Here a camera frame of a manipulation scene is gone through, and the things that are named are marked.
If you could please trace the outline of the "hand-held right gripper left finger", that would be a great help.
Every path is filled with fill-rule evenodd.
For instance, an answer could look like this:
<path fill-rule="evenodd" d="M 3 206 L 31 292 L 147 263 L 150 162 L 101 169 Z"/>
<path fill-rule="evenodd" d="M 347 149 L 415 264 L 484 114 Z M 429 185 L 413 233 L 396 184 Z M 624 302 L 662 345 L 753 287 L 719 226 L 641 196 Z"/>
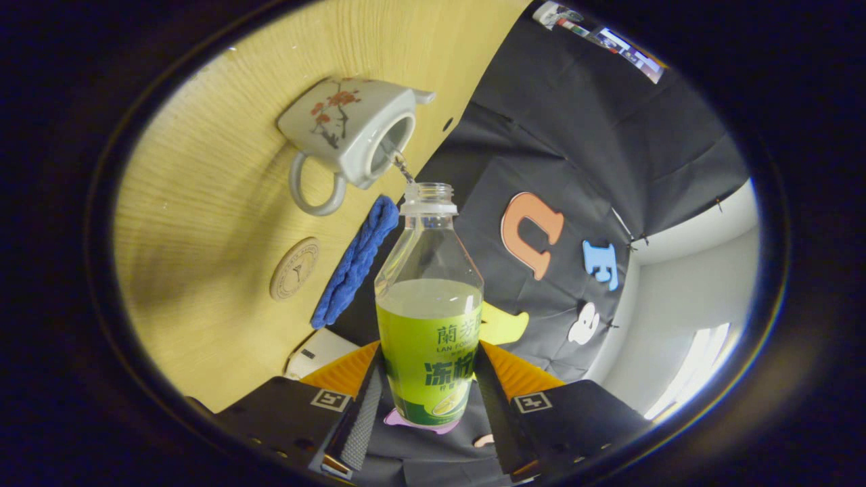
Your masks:
<path fill-rule="evenodd" d="M 254 447 L 319 474 L 355 474 L 365 462 L 382 397 L 380 342 L 299 380 L 273 377 L 216 418 Z"/>

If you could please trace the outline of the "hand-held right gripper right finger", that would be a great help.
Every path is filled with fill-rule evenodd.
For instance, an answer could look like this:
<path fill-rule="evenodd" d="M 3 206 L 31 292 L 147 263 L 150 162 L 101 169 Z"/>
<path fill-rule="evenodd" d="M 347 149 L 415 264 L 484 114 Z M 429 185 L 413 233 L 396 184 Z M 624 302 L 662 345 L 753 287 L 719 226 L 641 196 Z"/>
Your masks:
<path fill-rule="evenodd" d="M 500 466 L 511 478 L 572 477 L 652 428 L 593 380 L 563 382 L 485 340 L 474 373 Z"/>

